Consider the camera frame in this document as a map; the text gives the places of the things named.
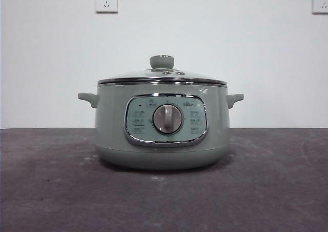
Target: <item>control dial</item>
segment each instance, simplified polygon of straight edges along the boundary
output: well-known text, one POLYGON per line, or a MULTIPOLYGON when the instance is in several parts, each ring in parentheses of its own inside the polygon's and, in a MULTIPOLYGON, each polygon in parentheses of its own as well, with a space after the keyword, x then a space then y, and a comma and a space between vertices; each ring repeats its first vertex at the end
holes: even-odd
POLYGON ((162 105, 155 110, 153 122, 158 131, 174 133, 181 126, 182 115, 174 105, 162 105))

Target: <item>brand logo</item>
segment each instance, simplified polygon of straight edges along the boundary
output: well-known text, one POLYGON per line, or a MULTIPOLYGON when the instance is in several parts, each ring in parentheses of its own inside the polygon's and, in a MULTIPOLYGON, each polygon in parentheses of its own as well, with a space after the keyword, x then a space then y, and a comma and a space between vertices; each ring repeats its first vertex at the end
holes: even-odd
POLYGON ((184 102, 183 106, 193 106, 193 104, 190 104, 189 102, 184 102))

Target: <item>glass lid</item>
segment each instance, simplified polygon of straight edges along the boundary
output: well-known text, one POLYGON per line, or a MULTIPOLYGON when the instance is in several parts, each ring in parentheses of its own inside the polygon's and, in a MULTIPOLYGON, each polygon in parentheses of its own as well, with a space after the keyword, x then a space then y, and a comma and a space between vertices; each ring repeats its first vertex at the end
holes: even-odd
POLYGON ((150 58, 150 69, 134 71, 110 79, 98 81, 99 85, 109 83, 131 84, 143 82, 165 83, 208 83, 226 86, 224 81, 214 80, 211 77, 174 69, 174 58, 168 55, 157 55, 150 58))

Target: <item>control panel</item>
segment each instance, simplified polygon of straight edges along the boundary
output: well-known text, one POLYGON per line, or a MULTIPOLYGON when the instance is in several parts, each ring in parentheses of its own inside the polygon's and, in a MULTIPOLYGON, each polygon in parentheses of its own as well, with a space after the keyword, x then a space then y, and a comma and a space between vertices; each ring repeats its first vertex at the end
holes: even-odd
POLYGON ((134 144, 193 145, 206 134, 206 108, 201 98, 194 95, 137 95, 128 101, 124 126, 134 144))

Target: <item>icon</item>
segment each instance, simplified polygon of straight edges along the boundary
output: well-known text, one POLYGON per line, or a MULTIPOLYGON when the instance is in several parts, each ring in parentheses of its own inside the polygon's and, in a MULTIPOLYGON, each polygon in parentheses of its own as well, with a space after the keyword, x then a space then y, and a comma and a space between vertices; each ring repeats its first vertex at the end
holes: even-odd
POLYGON ((198 127, 192 127, 190 128, 190 133, 200 133, 200 130, 198 127))
POLYGON ((133 116, 135 118, 143 118, 145 116, 145 112, 143 110, 136 110, 134 113, 133 113, 133 116))
POLYGON ((144 133, 145 127, 135 127, 133 128, 133 133, 144 133))
POLYGON ((198 118, 198 117, 200 117, 200 113, 199 113, 199 111, 190 111, 190 116, 192 117, 192 118, 198 118))
POLYGON ((135 119, 132 124, 134 126, 144 126, 144 120, 143 119, 135 119))
POLYGON ((150 99, 150 100, 148 100, 146 106, 147 107, 156 107, 157 104, 155 103, 155 101, 153 99, 150 99))
POLYGON ((200 118, 198 118, 198 119, 190 119, 190 124, 191 125, 201 125, 201 120, 200 120, 200 118))

